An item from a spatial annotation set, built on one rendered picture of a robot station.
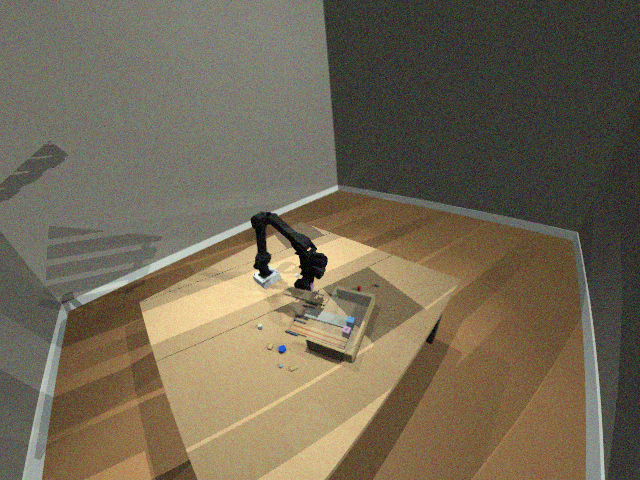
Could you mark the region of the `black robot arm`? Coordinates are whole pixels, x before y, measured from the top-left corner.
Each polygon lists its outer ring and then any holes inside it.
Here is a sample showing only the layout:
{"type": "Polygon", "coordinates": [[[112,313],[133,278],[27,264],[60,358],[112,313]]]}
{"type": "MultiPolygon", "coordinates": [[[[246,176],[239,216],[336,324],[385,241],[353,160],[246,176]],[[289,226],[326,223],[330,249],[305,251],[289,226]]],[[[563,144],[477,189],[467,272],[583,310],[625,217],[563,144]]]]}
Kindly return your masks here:
{"type": "Polygon", "coordinates": [[[326,271],[325,268],[328,263],[328,258],[324,253],[316,252],[317,248],[310,238],[304,234],[297,233],[283,220],[281,220],[276,213],[261,211],[251,217],[251,224],[256,230],[258,249],[253,267],[255,270],[259,270],[259,276],[266,279],[272,274],[268,266],[268,263],[270,263],[271,260],[271,254],[266,251],[265,235],[266,226],[272,225],[290,241],[291,246],[296,250],[294,254],[299,255],[300,265],[313,266],[311,270],[309,270],[309,275],[312,274],[312,276],[318,280],[322,278],[326,271]],[[311,249],[307,251],[310,247],[311,249]]]}

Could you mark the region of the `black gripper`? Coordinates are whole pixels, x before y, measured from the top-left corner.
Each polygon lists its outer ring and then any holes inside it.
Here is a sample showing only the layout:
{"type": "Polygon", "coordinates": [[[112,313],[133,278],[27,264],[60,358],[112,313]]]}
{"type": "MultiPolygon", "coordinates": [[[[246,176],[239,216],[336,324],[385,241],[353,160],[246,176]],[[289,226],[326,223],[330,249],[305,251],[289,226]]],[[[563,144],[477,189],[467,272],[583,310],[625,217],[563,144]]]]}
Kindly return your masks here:
{"type": "Polygon", "coordinates": [[[303,277],[301,279],[297,279],[296,282],[294,283],[294,288],[295,289],[300,289],[300,290],[308,290],[310,291],[310,284],[314,283],[314,276],[309,275],[309,270],[311,270],[313,266],[309,265],[309,266],[302,266],[299,265],[299,268],[301,268],[301,273],[300,275],[302,275],[303,277]]]}

